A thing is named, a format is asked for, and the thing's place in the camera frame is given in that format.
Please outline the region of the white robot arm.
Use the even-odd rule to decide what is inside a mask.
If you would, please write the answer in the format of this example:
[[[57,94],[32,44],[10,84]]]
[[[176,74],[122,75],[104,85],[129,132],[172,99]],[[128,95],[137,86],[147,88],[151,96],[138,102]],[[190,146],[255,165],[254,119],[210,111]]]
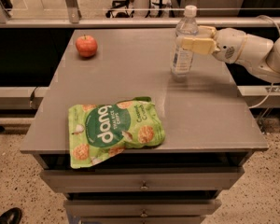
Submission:
[[[193,53],[211,54],[224,63],[239,64],[261,80],[280,83],[280,37],[273,42],[233,28],[200,26],[197,35],[182,35],[177,44]]]

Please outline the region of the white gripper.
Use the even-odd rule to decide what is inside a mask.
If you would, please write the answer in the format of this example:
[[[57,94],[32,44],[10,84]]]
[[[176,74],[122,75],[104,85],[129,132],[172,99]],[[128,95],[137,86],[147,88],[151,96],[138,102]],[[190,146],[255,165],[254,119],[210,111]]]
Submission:
[[[200,38],[183,38],[181,47],[197,54],[213,54],[224,63],[235,63],[246,41],[246,33],[233,28],[217,30],[213,26],[199,26],[197,36]]]

